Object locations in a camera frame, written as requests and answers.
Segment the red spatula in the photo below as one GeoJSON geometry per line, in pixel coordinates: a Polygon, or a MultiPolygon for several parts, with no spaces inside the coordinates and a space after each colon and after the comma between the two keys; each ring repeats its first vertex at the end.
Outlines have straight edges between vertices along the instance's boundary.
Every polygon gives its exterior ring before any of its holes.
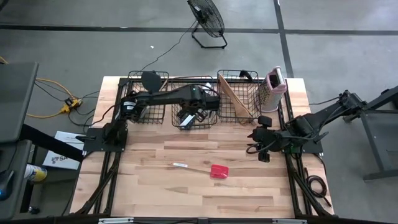
{"type": "Polygon", "coordinates": [[[205,172],[210,174],[210,177],[212,178],[217,178],[217,179],[225,179],[228,177],[228,167],[226,166],[221,166],[221,165],[216,165],[213,164],[211,165],[211,168],[207,168],[207,167],[195,167],[195,166],[188,166],[187,164],[181,164],[178,162],[174,162],[173,166],[177,166],[177,167],[183,167],[186,169],[190,169],[190,170],[197,170],[197,171],[201,171],[201,172],[205,172]]]}

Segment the fan grille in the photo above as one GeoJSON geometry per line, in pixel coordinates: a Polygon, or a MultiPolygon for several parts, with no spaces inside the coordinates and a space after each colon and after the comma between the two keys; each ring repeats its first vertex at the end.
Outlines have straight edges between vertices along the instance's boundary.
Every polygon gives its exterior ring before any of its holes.
{"type": "Polygon", "coordinates": [[[202,28],[212,37],[221,37],[224,33],[223,18],[211,0],[188,0],[193,15],[202,28]]]}

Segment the concrete floor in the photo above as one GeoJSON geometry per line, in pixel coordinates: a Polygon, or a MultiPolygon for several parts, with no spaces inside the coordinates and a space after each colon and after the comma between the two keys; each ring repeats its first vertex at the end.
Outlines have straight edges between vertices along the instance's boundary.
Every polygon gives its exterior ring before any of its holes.
{"type": "MultiPolygon", "coordinates": [[[[395,22],[398,2],[393,0],[279,2],[286,29],[398,30],[395,22]]],[[[215,4],[226,28],[278,28],[273,0],[215,0],[215,4]]],[[[3,24],[186,28],[193,20],[186,0],[13,0],[0,12],[3,24]]],[[[0,30],[0,55],[11,63],[39,62],[38,77],[56,80],[82,96],[99,90],[105,75],[127,75],[130,70],[140,70],[181,35],[179,32],[0,30]]],[[[204,33],[198,36],[208,43],[219,41],[204,33]]],[[[219,69],[255,70],[264,76],[276,65],[285,70],[279,34],[227,33],[225,36],[227,48],[205,50],[187,35],[173,51],[147,69],[181,76],[216,75],[219,69]]],[[[333,98],[345,89],[369,101],[398,84],[397,35],[287,35],[287,45],[294,77],[305,79],[310,102],[333,98]]],[[[95,104],[95,99],[88,99],[81,110],[89,111],[95,104]]],[[[35,88],[30,113],[52,114],[59,107],[59,102],[35,88]]],[[[322,108],[312,106],[312,111],[322,108]]],[[[80,123],[86,119],[77,114],[73,118],[80,123]]],[[[57,130],[81,132],[66,116],[45,120],[27,118],[26,122],[51,135],[57,130]]],[[[325,131],[330,132],[322,143],[336,214],[397,223],[398,178],[362,181],[362,176],[377,171],[377,166],[361,122],[345,124],[339,119],[325,127],[325,131]]],[[[55,173],[76,175],[68,170],[55,173]]],[[[71,180],[44,185],[38,200],[42,209],[39,216],[61,214],[74,183],[71,180]]]]}

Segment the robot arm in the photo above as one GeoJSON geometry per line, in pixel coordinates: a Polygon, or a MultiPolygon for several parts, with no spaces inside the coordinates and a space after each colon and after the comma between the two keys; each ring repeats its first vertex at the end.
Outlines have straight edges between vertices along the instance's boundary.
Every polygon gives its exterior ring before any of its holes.
{"type": "Polygon", "coordinates": [[[271,119],[260,117],[259,124],[262,126],[253,129],[252,134],[248,136],[257,142],[256,150],[248,151],[248,153],[278,152],[283,149],[301,147],[309,141],[317,143],[328,134],[321,134],[326,124],[340,116],[355,114],[365,105],[366,102],[362,101],[357,94],[346,90],[339,95],[336,103],[316,113],[298,116],[285,123],[280,130],[268,129],[271,127],[271,119]]]}
{"type": "Polygon", "coordinates": [[[185,85],[172,91],[130,93],[121,98],[116,105],[119,111],[112,123],[107,123],[103,128],[103,140],[113,142],[118,139],[119,132],[125,130],[126,121],[131,119],[139,121],[143,117],[147,106],[179,104],[182,113],[195,115],[199,122],[207,114],[205,111],[217,111],[220,105],[219,96],[210,96],[200,85],[185,85]]]}

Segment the wooden tabletop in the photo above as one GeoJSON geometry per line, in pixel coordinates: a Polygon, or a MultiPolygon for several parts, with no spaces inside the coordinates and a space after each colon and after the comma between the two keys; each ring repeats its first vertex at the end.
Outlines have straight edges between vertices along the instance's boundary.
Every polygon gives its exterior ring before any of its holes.
{"type": "MultiPolygon", "coordinates": [[[[120,77],[104,77],[94,121],[112,105],[120,77]]],[[[304,81],[287,79],[294,116],[310,112],[304,81]]],[[[116,183],[112,216],[130,217],[294,217],[285,158],[272,152],[269,163],[259,162],[257,154],[245,153],[251,124],[218,122],[210,129],[180,131],[172,126],[171,106],[166,106],[163,124],[132,124],[126,150],[122,154],[116,183]],[[211,179],[209,174],[179,167],[173,162],[209,168],[229,167],[227,179],[211,179]]],[[[96,127],[111,121],[112,111],[96,127]]],[[[277,113],[269,113],[272,128],[279,129],[277,113]]],[[[103,152],[94,152],[81,165],[71,212],[77,211],[98,186],[103,152]]],[[[304,154],[303,164],[310,175],[327,184],[321,162],[304,154]]],[[[301,190],[300,208],[304,211],[301,190]]],[[[333,209],[320,199],[326,210],[333,209]]]]}

